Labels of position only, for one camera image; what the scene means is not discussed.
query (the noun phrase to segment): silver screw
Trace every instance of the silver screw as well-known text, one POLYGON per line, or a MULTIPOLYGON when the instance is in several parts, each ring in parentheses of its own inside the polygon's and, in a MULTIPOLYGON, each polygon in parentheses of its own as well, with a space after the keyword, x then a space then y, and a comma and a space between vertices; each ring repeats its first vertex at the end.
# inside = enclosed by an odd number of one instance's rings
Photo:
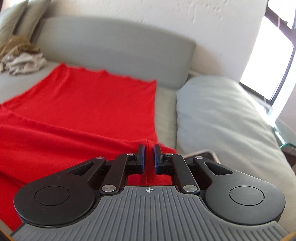
POLYGON ((183 187, 184 191, 186 192, 195 192, 198 190, 198 188, 194 185, 186 185, 183 187))
POLYGON ((114 185, 104 185, 102 186, 102 190, 104 192, 113 192, 116 190, 116 187, 114 185))

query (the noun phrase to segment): gray couch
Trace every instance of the gray couch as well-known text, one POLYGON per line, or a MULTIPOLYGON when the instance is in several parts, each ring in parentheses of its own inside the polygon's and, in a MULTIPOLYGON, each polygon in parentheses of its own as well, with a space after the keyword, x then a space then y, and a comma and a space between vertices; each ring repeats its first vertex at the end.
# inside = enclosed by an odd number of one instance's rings
POLYGON ((206 75, 187 81, 193 41, 144 25, 90 17, 43 19, 32 41, 49 64, 30 75, 1 74, 1 103, 30 88, 60 62, 157 79, 159 142, 182 155, 212 150, 222 164, 276 185, 286 198, 280 223, 296 231, 296 177, 268 124, 237 82, 206 75))

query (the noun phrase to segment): gray plastic base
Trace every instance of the gray plastic base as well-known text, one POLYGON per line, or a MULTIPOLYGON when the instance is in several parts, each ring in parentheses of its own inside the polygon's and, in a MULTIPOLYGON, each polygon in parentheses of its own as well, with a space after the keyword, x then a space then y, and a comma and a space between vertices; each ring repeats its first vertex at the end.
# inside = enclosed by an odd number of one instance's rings
POLYGON ((24 224, 16 241, 278 241, 288 235, 277 222, 242 226, 212 214, 196 195, 175 186, 130 187, 101 198, 93 212, 61 228, 24 224))

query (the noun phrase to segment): red blanket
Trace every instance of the red blanket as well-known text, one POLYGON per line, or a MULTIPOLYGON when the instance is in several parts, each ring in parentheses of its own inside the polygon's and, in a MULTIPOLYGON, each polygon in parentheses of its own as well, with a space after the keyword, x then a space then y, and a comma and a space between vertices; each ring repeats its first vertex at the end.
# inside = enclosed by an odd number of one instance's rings
POLYGON ((0 219, 13 230, 21 224, 13 197, 22 185, 96 156, 136 152, 139 144, 147 147, 145 173, 128 183, 171 184, 154 173, 155 88, 156 81, 61 64, 0 105, 0 219))

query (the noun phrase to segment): pillow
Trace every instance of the pillow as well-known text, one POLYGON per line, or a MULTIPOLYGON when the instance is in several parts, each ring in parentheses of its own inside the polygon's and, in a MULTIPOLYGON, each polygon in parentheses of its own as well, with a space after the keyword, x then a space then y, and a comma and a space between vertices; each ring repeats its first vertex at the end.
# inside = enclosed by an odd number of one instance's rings
POLYGON ((23 14, 19 25, 15 30, 15 35, 26 36, 31 39, 32 34, 42 16, 49 7, 50 0, 31 0, 23 14))
POLYGON ((0 14, 0 45, 7 41, 24 13, 28 0, 5 9, 0 14))
POLYGON ((286 198, 279 220, 296 231, 296 176, 253 100, 234 80, 200 75, 177 92, 177 151, 209 149, 230 168, 277 186, 286 198))

